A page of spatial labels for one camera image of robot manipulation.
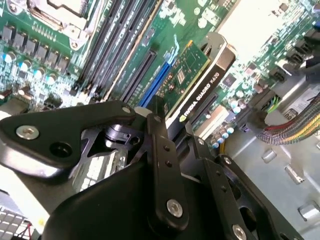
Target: sticker label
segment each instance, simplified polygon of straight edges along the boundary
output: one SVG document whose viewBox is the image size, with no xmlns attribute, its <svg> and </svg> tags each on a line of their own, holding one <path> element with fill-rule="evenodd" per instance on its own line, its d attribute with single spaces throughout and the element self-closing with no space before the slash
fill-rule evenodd
<svg viewBox="0 0 320 240">
<path fill-rule="evenodd" d="M 211 69 L 181 109 L 182 115 L 179 118 L 180 122 L 189 120 L 196 113 L 198 108 L 205 102 L 207 97 L 219 84 L 225 73 L 226 72 L 218 65 L 215 65 Z"/>
</svg>

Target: gray metal panel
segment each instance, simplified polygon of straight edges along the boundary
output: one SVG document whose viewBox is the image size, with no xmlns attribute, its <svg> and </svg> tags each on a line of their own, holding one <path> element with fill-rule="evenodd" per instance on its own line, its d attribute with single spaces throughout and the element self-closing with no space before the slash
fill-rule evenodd
<svg viewBox="0 0 320 240">
<path fill-rule="evenodd" d="M 281 113 L 268 116 L 274 124 L 285 122 Z M 320 205 L 320 149 L 319 140 L 312 136 L 300 143 L 271 146 L 252 133 L 236 131 L 226 142 L 226 152 L 248 175 L 262 193 L 297 229 L 305 240 L 320 239 L 320 219 L 304 221 L 298 208 L 315 201 Z M 273 150 L 276 157 L 265 163 L 262 156 Z M 290 164 L 305 181 L 296 184 L 285 171 Z"/>
</svg>

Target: capacitor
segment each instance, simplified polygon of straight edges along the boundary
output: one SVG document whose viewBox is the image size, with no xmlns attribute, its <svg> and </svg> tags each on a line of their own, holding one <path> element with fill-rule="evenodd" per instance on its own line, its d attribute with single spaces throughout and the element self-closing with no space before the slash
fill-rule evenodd
<svg viewBox="0 0 320 240">
<path fill-rule="evenodd" d="M 241 112 L 241 108 L 240 108 L 239 106 L 236 106 L 236 107 L 233 108 L 232 110 L 233 110 L 233 112 L 234 112 L 235 114 L 238 114 L 238 113 Z"/>
<path fill-rule="evenodd" d="M 3 59 L 7 64 L 10 64 L 15 61 L 17 57 L 12 51 L 9 51 L 3 55 Z"/>
<path fill-rule="evenodd" d="M 7 97 L 9 97 L 12 94 L 12 90 L 11 89 L 7 89 L 3 92 L 0 93 L 0 100 L 4 100 Z"/>
<path fill-rule="evenodd" d="M 216 134 L 214 138 L 216 139 L 218 144 L 222 144 L 225 141 L 224 138 L 221 136 L 221 134 Z"/>
<path fill-rule="evenodd" d="M 253 85 L 253 89 L 258 93 L 262 93 L 264 91 L 264 88 L 262 86 L 260 86 L 259 84 L 254 84 Z"/>
<path fill-rule="evenodd" d="M 243 100 L 239 100 L 238 104 L 241 109 L 245 109 L 247 107 L 247 104 Z"/>
<path fill-rule="evenodd" d="M 45 73 L 46 73 L 46 71 L 42 67 L 40 67 L 34 71 L 33 76 L 35 79 L 39 80 L 39 79 L 42 79 L 42 77 L 45 75 Z"/>
<path fill-rule="evenodd" d="M 230 99 L 228 100 L 228 103 L 229 103 L 229 105 L 230 105 L 230 107 L 231 107 L 232 109 L 234 109 L 235 107 L 238 106 L 238 101 L 237 101 L 236 99 L 234 99 L 234 98 L 230 98 Z"/>
<path fill-rule="evenodd" d="M 244 92 L 241 90 L 237 91 L 235 95 L 240 99 L 242 99 L 245 96 Z"/>
<path fill-rule="evenodd" d="M 24 86 L 22 88 L 19 89 L 18 94 L 20 95 L 25 95 L 30 91 L 30 87 L 29 86 Z"/>
<path fill-rule="evenodd" d="M 229 137 L 229 133 L 223 128 L 219 131 L 223 139 L 227 139 Z"/>
<path fill-rule="evenodd" d="M 48 85 L 53 85 L 57 81 L 57 75 L 51 73 L 49 76 L 45 78 L 45 83 Z"/>
<path fill-rule="evenodd" d="M 233 134 L 233 133 L 235 132 L 235 129 L 234 129 L 232 126 L 230 126 L 230 125 L 225 126 L 224 129 L 226 130 L 226 132 L 227 132 L 228 134 Z"/>
<path fill-rule="evenodd" d="M 219 143 L 217 142 L 217 140 L 215 138 L 212 138 L 210 143 L 214 149 L 217 149 L 219 147 Z"/>
<path fill-rule="evenodd" d="M 19 67 L 22 72 L 27 72 L 32 67 L 32 64 L 29 60 L 26 59 L 20 63 Z"/>
</svg>

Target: yellow wire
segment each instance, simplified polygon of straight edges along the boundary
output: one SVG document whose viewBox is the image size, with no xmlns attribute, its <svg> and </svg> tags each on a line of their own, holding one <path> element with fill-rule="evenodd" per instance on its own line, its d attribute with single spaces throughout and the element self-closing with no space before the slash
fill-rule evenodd
<svg viewBox="0 0 320 240">
<path fill-rule="evenodd" d="M 296 139 L 296 138 L 300 137 L 302 134 L 304 134 L 306 131 L 308 131 L 309 133 L 312 132 L 314 129 L 319 127 L 319 125 L 320 125 L 319 120 L 320 120 L 320 113 L 308 125 L 306 125 L 303 129 L 301 129 L 295 135 L 286 138 L 285 141 L 291 141 L 293 139 Z"/>
</svg>

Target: wire bundle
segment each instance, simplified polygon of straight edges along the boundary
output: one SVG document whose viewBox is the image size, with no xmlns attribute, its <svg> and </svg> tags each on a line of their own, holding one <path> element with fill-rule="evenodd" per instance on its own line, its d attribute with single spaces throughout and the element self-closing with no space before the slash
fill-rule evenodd
<svg viewBox="0 0 320 240">
<path fill-rule="evenodd" d="M 270 145 L 286 145 L 300 142 L 320 129 L 320 93 L 298 116 L 277 126 L 268 126 L 257 138 Z"/>
</svg>

